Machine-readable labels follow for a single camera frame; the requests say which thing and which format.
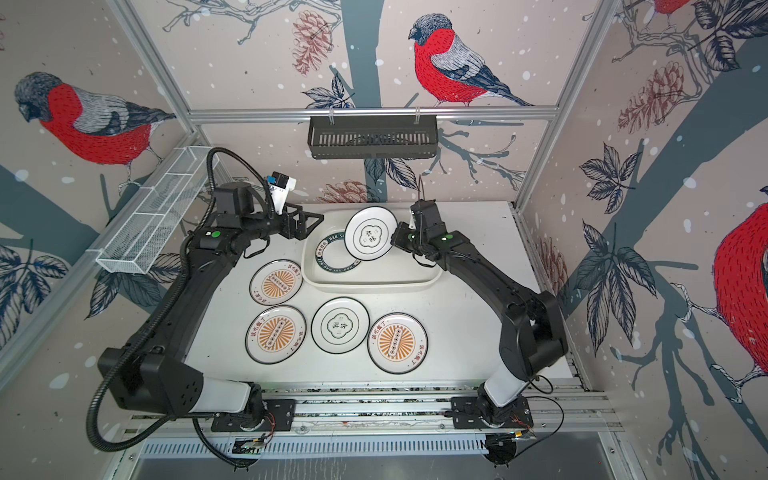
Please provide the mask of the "green rim plate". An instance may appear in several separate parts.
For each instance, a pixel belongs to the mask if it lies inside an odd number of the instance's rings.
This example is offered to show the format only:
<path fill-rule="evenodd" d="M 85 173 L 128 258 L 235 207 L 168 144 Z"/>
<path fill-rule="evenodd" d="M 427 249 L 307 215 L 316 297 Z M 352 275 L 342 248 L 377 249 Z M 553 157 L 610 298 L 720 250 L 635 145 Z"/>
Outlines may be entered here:
<path fill-rule="evenodd" d="M 361 264 L 359 259 L 348 252 L 343 231 L 334 232 L 324 237 L 318 243 L 314 257 L 315 262 L 322 270 L 334 274 L 349 272 Z"/>

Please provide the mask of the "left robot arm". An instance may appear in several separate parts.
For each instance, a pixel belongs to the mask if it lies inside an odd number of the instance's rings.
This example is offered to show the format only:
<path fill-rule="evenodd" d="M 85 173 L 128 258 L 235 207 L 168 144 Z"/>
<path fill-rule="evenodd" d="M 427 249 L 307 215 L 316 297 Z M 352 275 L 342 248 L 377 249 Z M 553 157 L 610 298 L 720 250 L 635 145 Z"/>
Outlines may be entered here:
<path fill-rule="evenodd" d="M 294 204 L 273 212 L 244 182 L 215 188 L 211 204 L 182 244 L 181 271 L 157 309 L 122 348 L 108 348 L 99 358 L 103 381 L 88 419 L 96 418 L 106 396 L 122 409 L 170 418 L 247 410 L 249 383 L 205 376 L 187 364 L 188 352 L 218 287 L 253 241 L 274 235 L 304 240 L 324 217 Z"/>

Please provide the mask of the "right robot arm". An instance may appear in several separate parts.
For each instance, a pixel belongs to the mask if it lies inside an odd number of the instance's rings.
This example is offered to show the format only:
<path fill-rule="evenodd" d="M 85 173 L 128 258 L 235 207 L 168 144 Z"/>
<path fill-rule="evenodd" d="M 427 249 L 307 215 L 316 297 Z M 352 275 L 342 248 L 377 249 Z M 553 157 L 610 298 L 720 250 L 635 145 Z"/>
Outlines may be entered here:
<path fill-rule="evenodd" d="M 537 293 L 504 274 L 463 233 L 448 231 L 435 201 L 418 200 L 410 212 L 412 221 L 397 225 L 391 245 L 460 279 L 500 321 L 502 366 L 481 384 L 470 413 L 491 427 L 502 426 L 521 405 L 521 392 L 569 350 L 560 303 L 550 292 Z"/>

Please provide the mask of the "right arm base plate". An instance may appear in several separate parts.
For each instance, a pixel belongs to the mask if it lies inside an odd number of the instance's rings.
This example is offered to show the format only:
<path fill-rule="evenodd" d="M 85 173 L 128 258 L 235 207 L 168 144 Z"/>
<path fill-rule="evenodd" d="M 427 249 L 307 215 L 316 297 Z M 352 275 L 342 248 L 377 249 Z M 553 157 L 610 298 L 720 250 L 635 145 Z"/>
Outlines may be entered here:
<path fill-rule="evenodd" d="M 453 427 L 459 430 L 533 428 L 528 400 L 522 396 L 503 407 L 498 407 L 491 400 L 480 396 L 452 397 L 450 407 L 443 415 L 450 418 Z"/>

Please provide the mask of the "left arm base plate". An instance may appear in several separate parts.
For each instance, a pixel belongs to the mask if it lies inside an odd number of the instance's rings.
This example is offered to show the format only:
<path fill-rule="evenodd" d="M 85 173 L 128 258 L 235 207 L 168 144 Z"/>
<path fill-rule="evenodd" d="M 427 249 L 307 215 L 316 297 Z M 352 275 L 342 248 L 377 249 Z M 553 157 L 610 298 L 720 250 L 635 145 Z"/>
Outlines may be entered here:
<path fill-rule="evenodd" d="M 241 413 L 217 414 L 211 424 L 216 433 L 274 433 L 291 430 L 297 402 L 266 399 Z"/>

